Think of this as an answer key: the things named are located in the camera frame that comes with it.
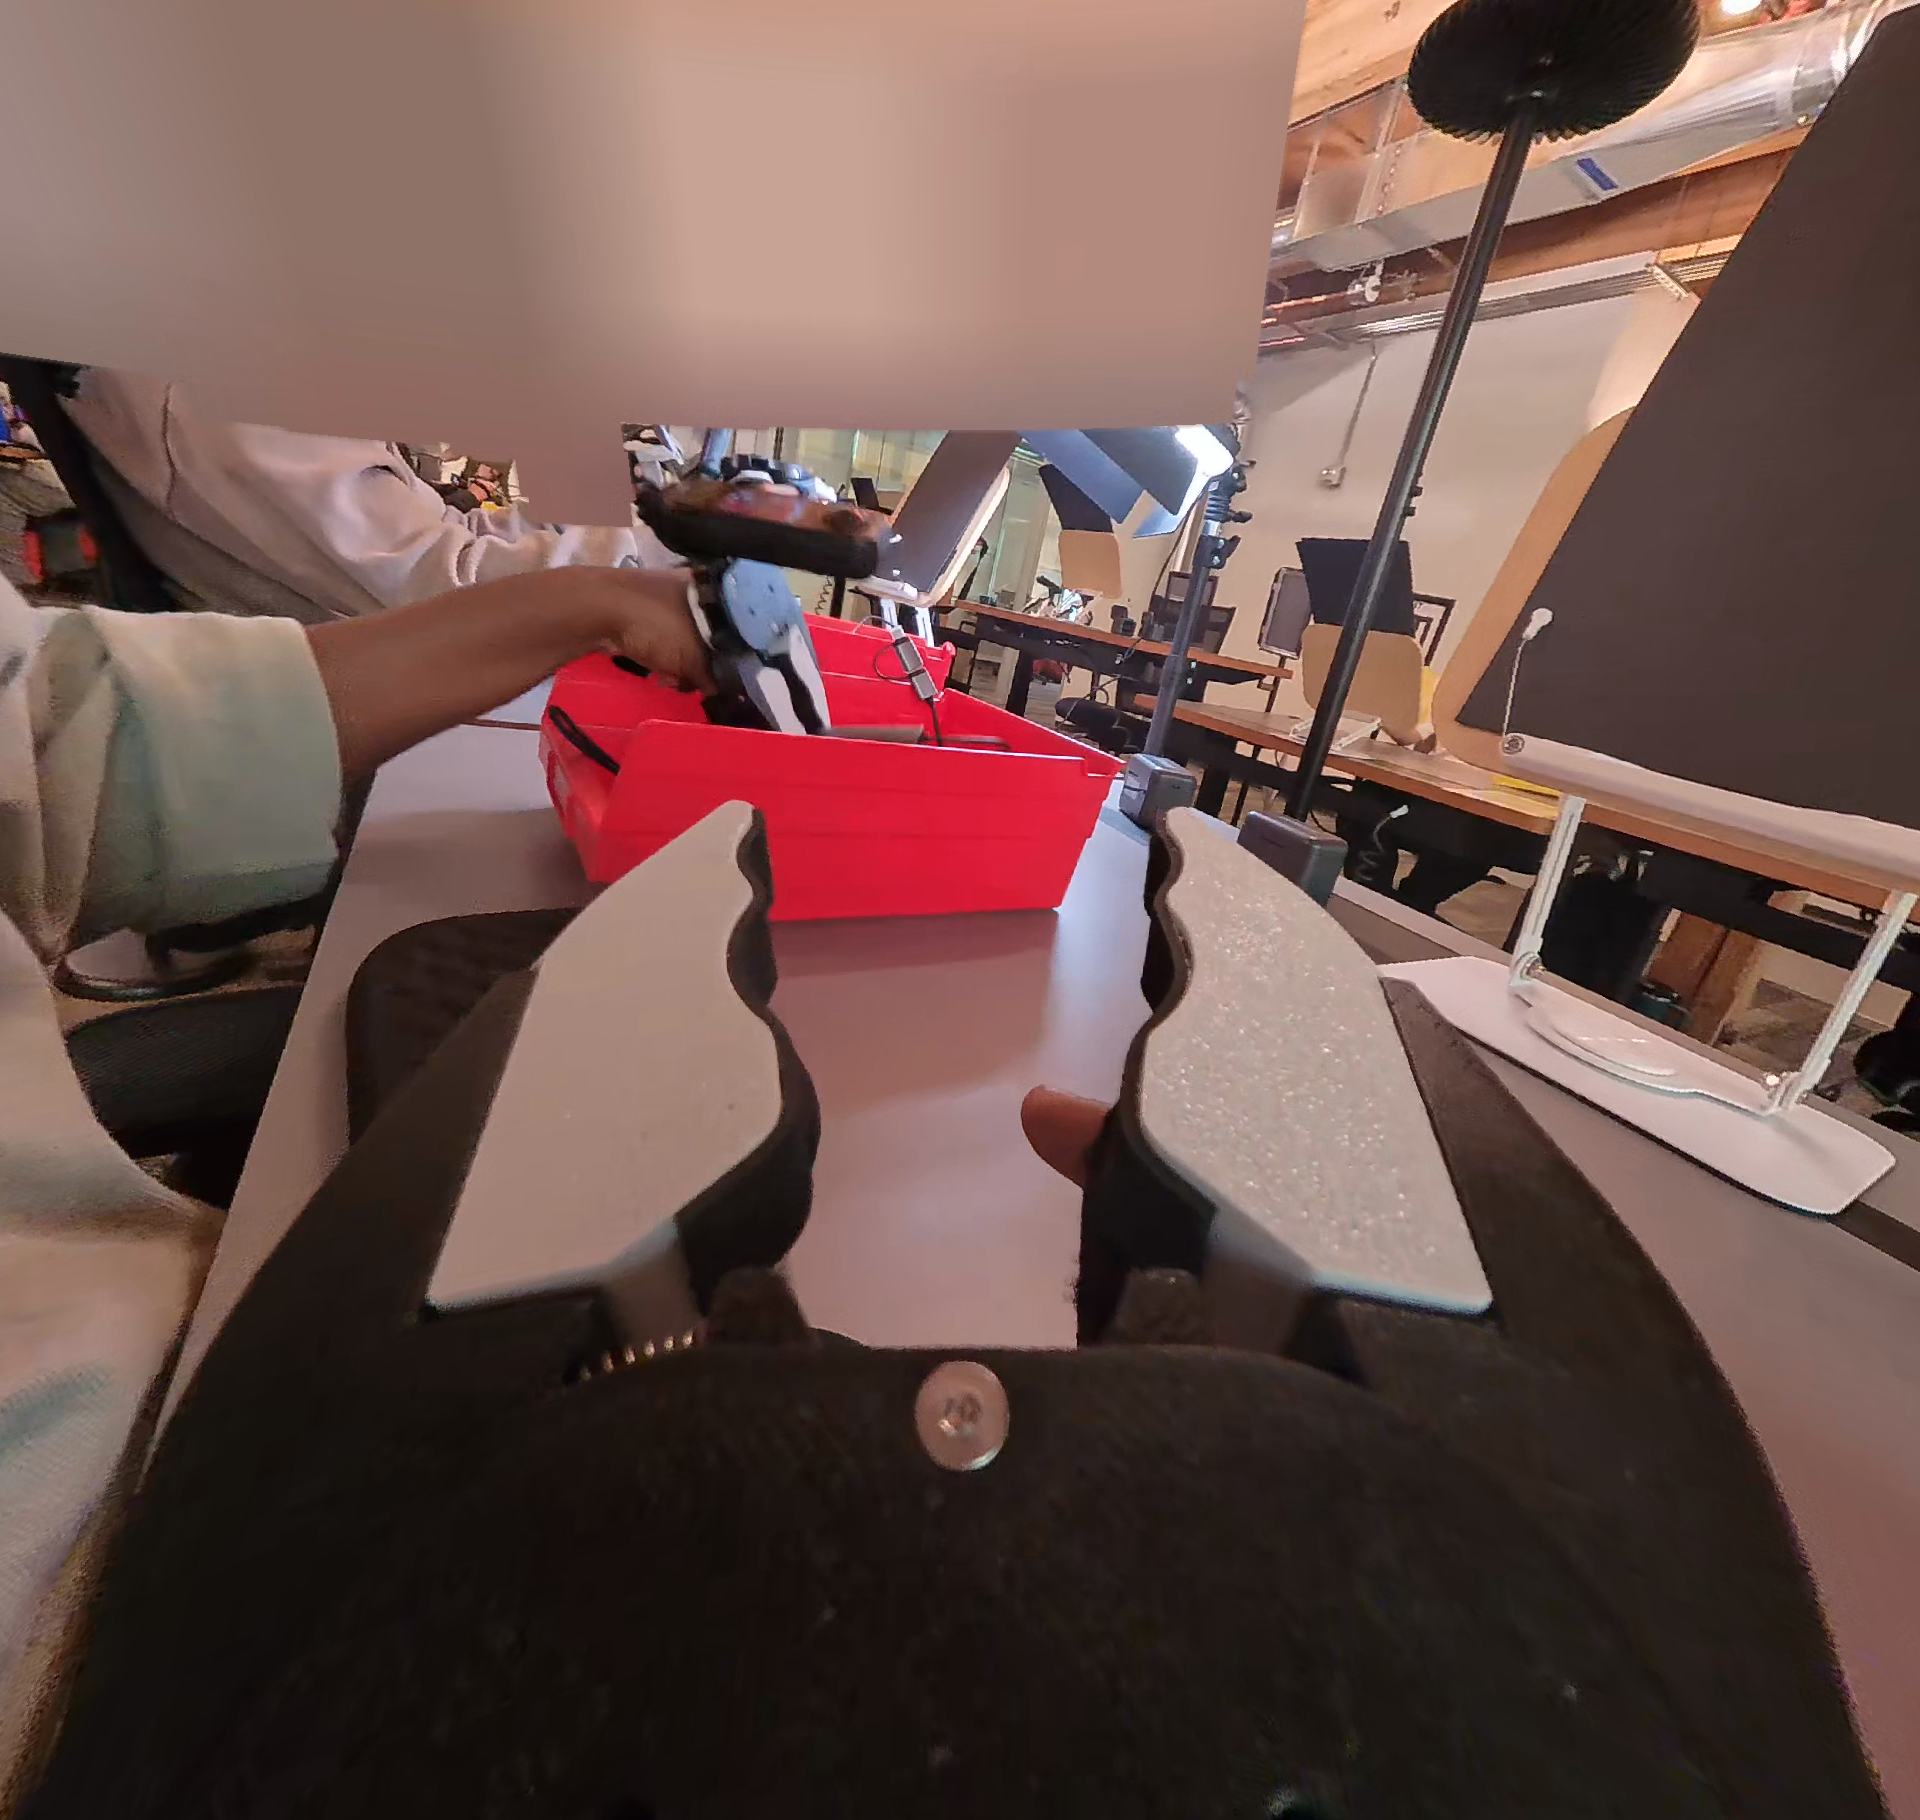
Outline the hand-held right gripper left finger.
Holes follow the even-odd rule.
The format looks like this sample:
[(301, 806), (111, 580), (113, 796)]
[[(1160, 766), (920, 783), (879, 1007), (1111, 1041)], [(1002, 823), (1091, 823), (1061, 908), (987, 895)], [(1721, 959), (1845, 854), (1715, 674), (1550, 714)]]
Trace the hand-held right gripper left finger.
[(599, 1296), (679, 1344), (807, 1226), (823, 1120), (772, 1012), (761, 814), (726, 802), (604, 889), (532, 969), (427, 1288), (437, 1310)]

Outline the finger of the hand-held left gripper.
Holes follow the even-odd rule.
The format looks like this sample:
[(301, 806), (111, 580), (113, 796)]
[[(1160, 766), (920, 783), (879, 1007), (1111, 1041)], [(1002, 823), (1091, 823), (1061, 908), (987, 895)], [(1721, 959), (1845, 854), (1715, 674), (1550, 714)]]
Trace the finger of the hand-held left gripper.
[(719, 571), (719, 665), (810, 665), (807, 617), (786, 571), (763, 561), (729, 561)]
[(829, 736), (831, 705), (818, 663), (793, 649), (747, 657), (747, 700), (761, 723), (788, 736)]

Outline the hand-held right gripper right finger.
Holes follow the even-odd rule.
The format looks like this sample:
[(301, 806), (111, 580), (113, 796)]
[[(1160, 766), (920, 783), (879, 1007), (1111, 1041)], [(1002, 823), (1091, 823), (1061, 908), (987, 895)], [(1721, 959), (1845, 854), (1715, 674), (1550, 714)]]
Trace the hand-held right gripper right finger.
[(1160, 824), (1144, 1027), (1113, 1107), (1113, 1254), (1192, 1276), (1220, 1344), (1326, 1299), (1476, 1319), (1494, 1296), (1379, 969), (1213, 818)]

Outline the red plastic bin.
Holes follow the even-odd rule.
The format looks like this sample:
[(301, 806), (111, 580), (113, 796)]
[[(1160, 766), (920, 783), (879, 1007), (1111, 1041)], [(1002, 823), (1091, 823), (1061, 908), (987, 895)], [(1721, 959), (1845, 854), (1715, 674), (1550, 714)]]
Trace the red plastic bin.
[(781, 736), (647, 720), (541, 723), (547, 784), (591, 884), (613, 885), (717, 806), (763, 821), (773, 920), (1056, 911), (1125, 766), (953, 695), (946, 743)]
[(705, 698), (611, 654), (556, 680), (541, 717), (541, 760), (563, 829), (589, 878), (611, 885), (728, 804), (763, 824), (773, 862), (807, 845), (851, 848), (889, 824), (881, 798), (932, 786), (937, 706), (877, 677), (888, 632), (807, 617), (829, 692), (831, 736), (708, 723)]

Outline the person's left forearm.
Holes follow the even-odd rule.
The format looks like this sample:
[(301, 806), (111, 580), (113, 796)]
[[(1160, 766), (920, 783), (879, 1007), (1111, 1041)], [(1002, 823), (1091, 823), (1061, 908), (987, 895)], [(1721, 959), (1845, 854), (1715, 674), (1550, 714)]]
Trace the person's left forearm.
[(487, 715), (597, 653), (593, 580), (564, 567), (307, 629), (343, 777)]

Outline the person's left hand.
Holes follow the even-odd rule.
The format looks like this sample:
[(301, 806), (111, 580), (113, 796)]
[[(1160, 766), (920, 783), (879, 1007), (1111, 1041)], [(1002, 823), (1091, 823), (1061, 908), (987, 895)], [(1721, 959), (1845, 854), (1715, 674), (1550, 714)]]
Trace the person's left hand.
[(714, 646), (686, 573), (611, 569), (593, 585), (595, 649), (686, 695), (717, 692)]

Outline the dark tilted panel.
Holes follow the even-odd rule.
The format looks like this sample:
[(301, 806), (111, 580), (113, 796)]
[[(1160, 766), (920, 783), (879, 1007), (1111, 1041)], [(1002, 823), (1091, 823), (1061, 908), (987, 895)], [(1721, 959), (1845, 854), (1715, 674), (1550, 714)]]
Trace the dark tilted panel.
[(936, 607), (963, 574), (1011, 489), (1017, 433), (947, 431), (893, 517), (897, 546), (877, 585), (885, 600)]

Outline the white panel stand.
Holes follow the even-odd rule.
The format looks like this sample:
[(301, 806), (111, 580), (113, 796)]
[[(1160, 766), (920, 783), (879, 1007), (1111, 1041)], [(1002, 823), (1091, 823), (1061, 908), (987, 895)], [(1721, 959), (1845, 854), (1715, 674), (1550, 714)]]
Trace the white panel stand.
[[(1550, 627), (1551, 609), (1532, 607), (1525, 614), (1501, 717), (1501, 769), (1561, 792), (1550, 848), (1525, 901), (1512, 959), (1499, 965), (1456, 955), (1381, 969), (1381, 979), (1419, 993), (1461, 1036), (1740, 1189), (1798, 1215), (1837, 1218), (1884, 1182), (1895, 1152), (1887, 1135), (1817, 1104), (1813, 1090), (1916, 911), (1916, 829), (1729, 792), (1583, 745), (1516, 733), (1522, 670)], [(1550, 911), (1594, 804), (1737, 833), (1793, 861), (1833, 864), (1884, 889), (1856, 966), (1790, 1073), (1758, 1076), (1675, 1031), (1642, 1027), (1620, 1008), (1550, 979)]]

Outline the studio light panel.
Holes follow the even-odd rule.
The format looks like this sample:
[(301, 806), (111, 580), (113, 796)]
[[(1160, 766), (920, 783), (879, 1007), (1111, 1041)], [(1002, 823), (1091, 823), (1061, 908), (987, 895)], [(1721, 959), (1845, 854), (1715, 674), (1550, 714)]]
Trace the studio light panel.
[(1023, 433), (1021, 443), (1113, 524), (1150, 499), (1158, 513), (1143, 527), (1147, 537), (1174, 532), (1241, 451), (1231, 424), (1042, 431)]

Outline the black light stand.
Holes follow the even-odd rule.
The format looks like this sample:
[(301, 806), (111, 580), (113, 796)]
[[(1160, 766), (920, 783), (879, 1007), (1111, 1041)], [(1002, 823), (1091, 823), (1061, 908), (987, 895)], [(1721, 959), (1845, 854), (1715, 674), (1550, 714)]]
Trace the black light stand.
[(1245, 513), (1237, 510), (1237, 502), (1245, 494), (1256, 465), (1249, 460), (1231, 463), (1206, 494), (1199, 537), (1188, 561), (1186, 593), (1178, 609), (1176, 629), (1158, 687), (1156, 711), (1143, 743), (1143, 753), (1150, 760), (1163, 760), (1166, 756), (1174, 711), (1185, 696), (1188, 663), (1199, 649), (1206, 611), (1213, 607), (1207, 588), (1239, 543), (1234, 529), (1249, 521)]

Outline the black mesh chair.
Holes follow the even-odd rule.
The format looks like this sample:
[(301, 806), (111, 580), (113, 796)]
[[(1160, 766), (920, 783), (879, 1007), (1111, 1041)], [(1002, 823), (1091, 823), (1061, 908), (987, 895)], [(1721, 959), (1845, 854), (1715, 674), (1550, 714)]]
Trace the black mesh chair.
[(57, 966), (67, 1056), (90, 1107), (174, 1191), (231, 1208), (316, 937), (315, 928), (121, 932)]

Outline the person's light clothing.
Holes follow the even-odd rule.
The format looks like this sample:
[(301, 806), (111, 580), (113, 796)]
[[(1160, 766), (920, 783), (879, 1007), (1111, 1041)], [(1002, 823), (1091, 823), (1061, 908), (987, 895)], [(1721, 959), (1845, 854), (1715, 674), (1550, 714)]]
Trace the person's light clothing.
[(61, 1693), (218, 1240), (101, 1127), (50, 971), (71, 943), (328, 884), (343, 766), (298, 623), (35, 609), (2, 623), (5, 1797)]

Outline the black panel with wooden edge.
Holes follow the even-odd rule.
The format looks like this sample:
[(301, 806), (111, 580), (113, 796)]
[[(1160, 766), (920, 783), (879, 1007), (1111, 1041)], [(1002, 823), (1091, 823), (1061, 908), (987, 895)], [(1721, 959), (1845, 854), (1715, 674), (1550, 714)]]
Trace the black panel with wooden edge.
[(1916, 887), (1918, 26), (1874, 32), (1437, 727)]

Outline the black floor lamp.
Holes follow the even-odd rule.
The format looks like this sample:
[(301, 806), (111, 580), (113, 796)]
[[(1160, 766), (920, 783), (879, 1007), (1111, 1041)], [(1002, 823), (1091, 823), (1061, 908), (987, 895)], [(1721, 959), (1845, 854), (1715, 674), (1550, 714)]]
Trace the black floor lamp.
[(1354, 593), (1287, 792), (1310, 799), (1353, 695), (1389, 569), (1422, 485), (1532, 148), (1611, 128), (1655, 101), (1698, 46), (1695, 0), (1459, 0), (1418, 43), (1407, 88), (1422, 120), (1459, 140), (1497, 140), (1422, 388), (1356, 571)]

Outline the silver ventilation duct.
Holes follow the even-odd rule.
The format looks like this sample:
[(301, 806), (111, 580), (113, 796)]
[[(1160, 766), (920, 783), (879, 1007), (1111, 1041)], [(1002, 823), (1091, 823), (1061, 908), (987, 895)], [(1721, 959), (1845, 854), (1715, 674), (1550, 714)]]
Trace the silver ventilation duct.
[[(1700, 45), (1677, 80), (1628, 121), (1538, 140), (1510, 219), (1577, 215), (1657, 183), (1763, 151), (1811, 128), (1872, 34), (1916, 0), (1839, 0)], [(1494, 145), (1413, 128), (1349, 160), (1312, 157), (1275, 225), (1275, 275), (1338, 273), (1463, 240)]]

